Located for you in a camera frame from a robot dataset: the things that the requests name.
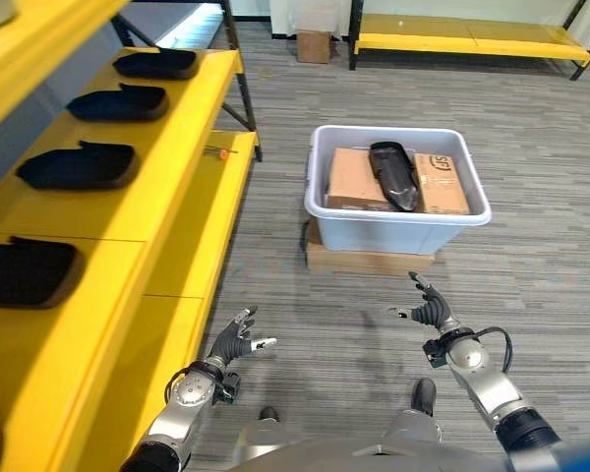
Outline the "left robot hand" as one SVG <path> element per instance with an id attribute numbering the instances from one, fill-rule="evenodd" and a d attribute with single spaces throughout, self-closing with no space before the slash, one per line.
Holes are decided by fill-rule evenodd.
<path id="1" fill-rule="evenodd" d="M 244 308 L 221 331 L 212 344 L 207 357 L 222 368 L 232 361 L 277 344 L 275 337 L 252 339 L 250 328 L 255 323 L 257 306 Z"/>

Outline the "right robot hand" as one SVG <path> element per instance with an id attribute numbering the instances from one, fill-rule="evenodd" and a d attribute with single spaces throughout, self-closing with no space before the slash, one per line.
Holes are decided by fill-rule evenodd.
<path id="1" fill-rule="evenodd" d="M 408 275 L 422 293 L 424 303 L 412 309 L 392 307 L 387 311 L 399 319 L 432 326 L 440 334 L 461 328 L 460 321 L 436 286 L 417 271 L 409 271 Z"/>

